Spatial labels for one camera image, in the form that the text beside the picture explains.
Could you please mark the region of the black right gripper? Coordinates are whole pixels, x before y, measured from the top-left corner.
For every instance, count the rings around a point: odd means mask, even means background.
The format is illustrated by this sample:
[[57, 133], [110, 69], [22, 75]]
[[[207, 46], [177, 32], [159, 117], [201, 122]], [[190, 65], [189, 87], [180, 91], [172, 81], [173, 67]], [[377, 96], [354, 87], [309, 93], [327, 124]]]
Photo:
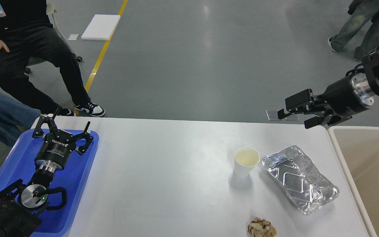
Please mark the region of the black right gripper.
[[[345, 118], [370, 109], [374, 104], [374, 95], [363, 74], [346, 76], [329, 85], [320, 95], [306, 89], [289, 96], [285, 99], [288, 113], [286, 114], [284, 109], [279, 110], [278, 119], [282, 120], [294, 114], [315, 114], [315, 117], [304, 121], [306, 129], [318, 125], [334, 126], [344, 122]], [[331, 110], [321, 111], [318, 106], [321, 100], [327, 103]]]

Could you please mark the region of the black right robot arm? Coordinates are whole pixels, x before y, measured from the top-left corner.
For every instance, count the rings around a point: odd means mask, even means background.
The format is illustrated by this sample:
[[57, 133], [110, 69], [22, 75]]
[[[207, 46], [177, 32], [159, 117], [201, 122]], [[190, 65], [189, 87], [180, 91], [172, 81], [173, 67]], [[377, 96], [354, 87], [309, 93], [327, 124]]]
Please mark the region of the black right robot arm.
[[314, 95], [303, 90], [285, 99], [286, 107], [276, 112], [277, 120], [304, 114], [313, 115], [304, 121], [306, 129], [334, 126], [369, 110], [379, 96], [379, 49], [366, 55], [360, 64], [330, 84], [323, 93]]

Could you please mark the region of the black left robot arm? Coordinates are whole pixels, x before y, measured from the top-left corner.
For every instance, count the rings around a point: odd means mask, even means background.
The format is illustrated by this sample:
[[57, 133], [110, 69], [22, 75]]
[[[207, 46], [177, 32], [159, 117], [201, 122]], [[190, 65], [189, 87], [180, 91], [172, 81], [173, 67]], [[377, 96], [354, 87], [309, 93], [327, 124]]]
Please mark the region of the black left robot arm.
[[64, 130], [56, 115], [39, 117], [0, 171], [0, 237], [63, 235], [72, 223], [96, 152], [98, 135]]

